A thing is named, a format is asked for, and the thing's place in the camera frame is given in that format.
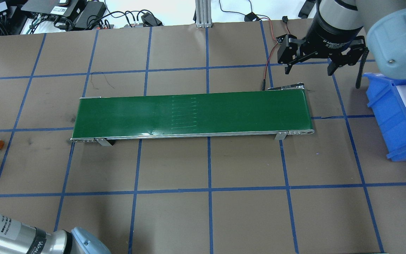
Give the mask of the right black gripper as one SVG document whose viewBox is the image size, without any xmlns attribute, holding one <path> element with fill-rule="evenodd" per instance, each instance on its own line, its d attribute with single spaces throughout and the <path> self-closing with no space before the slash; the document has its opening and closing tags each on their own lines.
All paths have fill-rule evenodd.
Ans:
<svg viewBox="0 0 406 254">
<path fill-rule="evenodd" d="M 357 10 L 318 10 L 306 34 L 306 40 L 287 34 L 279 45 L 277 61 L 284 66 L 285 74 L 289 74 L 296 63 L 306 61 L 306 55 L 329 58 L 329 76 L 338 68 L 354 66 L 358 61 L 361 72 L 369 54 L 365 38 L 358 35 L 362 27 Z M 302 48 L 305 42 L 306 53 Z"/>
</svg>

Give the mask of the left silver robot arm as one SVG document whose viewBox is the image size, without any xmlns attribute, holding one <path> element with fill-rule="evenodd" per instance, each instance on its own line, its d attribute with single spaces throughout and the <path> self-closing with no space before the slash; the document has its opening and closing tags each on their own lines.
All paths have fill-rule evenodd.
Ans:
<svg viewBox="0 0 406 254">
<path fill-rule="evenodd" d="M 110 254 L 92 233 L 81 227 L 53 233 L 0 214 L 0 254 Z"/>
</svg>

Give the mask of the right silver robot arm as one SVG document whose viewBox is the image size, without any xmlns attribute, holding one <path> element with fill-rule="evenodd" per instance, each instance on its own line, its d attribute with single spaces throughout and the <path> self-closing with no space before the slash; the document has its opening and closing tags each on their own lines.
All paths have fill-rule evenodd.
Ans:
<svg viewBox="0 0 406 254">
<path fill-rule="evenodd" d="M 327 74 L 355 65 L 369 50 L 380 72 L 406 79 L 406 0 L 317 0 L 307 34 L 285 35 L 277 52 L 288 74 L 309 59 L 330 59 Z"/>
</svg>

